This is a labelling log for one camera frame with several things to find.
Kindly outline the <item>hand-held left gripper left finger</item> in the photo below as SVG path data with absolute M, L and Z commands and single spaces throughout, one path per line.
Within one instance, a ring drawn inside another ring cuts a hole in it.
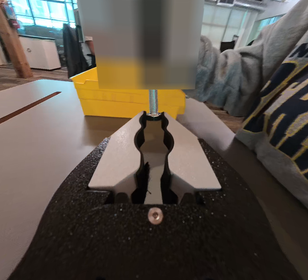
M 129 202 L 145 201 L 149 166 L 140 148 L 146 123 L 142 111 L 110 136 L 88 184 L 90 190 L 109 191 L 114 200 L 125 196 Z

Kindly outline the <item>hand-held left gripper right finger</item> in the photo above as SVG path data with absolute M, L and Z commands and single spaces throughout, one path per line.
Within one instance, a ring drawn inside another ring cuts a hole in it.
M 199 192 L 220 191 L 198 138 L 166 112 L 161 114 L 161 127 L 167 148 L 161 176 L 162 202 L 179 204 L 186 194 L 197 201 Z

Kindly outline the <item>yellow plastic bin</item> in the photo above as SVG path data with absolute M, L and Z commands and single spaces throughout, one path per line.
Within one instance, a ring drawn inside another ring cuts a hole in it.
M 144 89 L 100 89 L 96 68 L 73 76 L 81 107 L 85 116 L 133 118 L 149 110 L 149 94 Z M 184 114 L 185 94 L 181 90 L 158 90 L 158 111 L 167 112 L 176 119 Z

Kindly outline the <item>silver threaded bolt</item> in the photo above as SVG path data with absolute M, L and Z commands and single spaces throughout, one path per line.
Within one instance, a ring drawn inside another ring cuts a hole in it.
M 158 91 L 155 89 L 149 89 L 149 115 L 158 116 Z

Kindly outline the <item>person's right forearm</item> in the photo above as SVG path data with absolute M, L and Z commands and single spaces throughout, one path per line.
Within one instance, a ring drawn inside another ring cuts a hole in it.
M 308 0 L 300 0 L 263 28 L 251 46 L 220 53 L 201 36 L 195 89 L 184 93 L 232 116 L 246 116 L 264 85 L 307 36 L 307 20 Z

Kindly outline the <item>person's grey printed sweatshirt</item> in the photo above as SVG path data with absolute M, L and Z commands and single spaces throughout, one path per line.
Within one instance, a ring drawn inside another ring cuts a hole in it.
M 308 207 L 308 49 L 298 44 L 260 94 L 236 138 Z

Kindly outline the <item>dark jacket on chair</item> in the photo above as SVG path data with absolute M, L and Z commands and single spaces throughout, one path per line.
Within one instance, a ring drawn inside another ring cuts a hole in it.
M 63 24 L 64 57 L 67 65 L 68 78 L 88 70 L 76 28 Z

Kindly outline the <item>wooden support post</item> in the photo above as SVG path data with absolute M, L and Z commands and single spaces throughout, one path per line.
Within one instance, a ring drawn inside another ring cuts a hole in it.
M 31 68 L 19 40 L 18 33 L 14 27 L 10 26 L 2 6 L 0 10 L 0 34 L 17 77 L 33 77 Z

